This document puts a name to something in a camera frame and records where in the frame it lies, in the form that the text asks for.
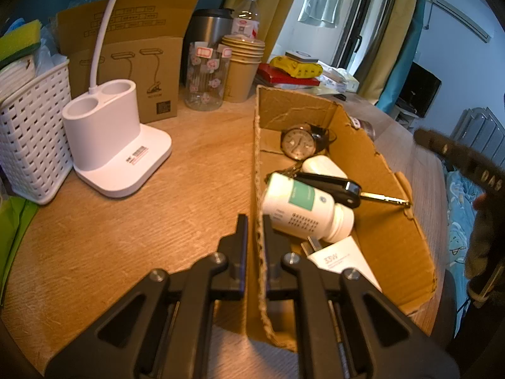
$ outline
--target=stack of paper cups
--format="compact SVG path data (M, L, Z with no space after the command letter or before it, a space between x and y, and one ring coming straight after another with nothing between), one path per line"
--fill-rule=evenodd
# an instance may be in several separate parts
M224 100L244 102L249 96L254 76L261 63L264 42L241 34L230 34L223 37L223 44L232 49Z

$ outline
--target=green label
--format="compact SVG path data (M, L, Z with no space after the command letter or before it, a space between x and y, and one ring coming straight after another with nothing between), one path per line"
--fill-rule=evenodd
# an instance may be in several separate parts
M291 195L289 196L288 202L297 207L312 211L315 195L316 192L311 186L293 181L293 187L291 188Z

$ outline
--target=white pill bottle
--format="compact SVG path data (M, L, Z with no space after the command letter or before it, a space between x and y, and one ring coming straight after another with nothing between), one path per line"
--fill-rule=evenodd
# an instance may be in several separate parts
M324 191L273 173L263 198L263 214L272 227L294 237L313 235L330 243L349 236L354 225L351 208L335 203Z

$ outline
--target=bed headboard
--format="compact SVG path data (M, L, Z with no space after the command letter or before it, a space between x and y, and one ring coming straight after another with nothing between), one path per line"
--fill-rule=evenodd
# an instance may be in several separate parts
M450 137L505 168L505 129L489 108L464 110Z

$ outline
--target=cardboard box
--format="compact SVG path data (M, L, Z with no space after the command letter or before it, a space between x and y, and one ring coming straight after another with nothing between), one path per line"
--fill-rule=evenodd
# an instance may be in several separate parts
M412 190L403 173L390 170L365 131L355 129L341 105L304 93L258 87L254 123L256 232L252 233L256 246L248 251L247 333L253 339L268 340L292 351L296 351L292 301L270 302L265 298L261 203L266 175L294 163L280 149L281 131L300 122L327 127L337 134L328 155L363 190L412 201ZM437 283L435 265L413 208L362 201L354 213L351 235L383 293L403 313L415 312L431 299ZM293 251L301 253L300 242L291 237Z
M142 123L177 115L182 39L197 1L116 1L100 54L98 84L133 80ZM107 0L96 1L57 14L60 49L70 59L72 98L88 90L106 5Z

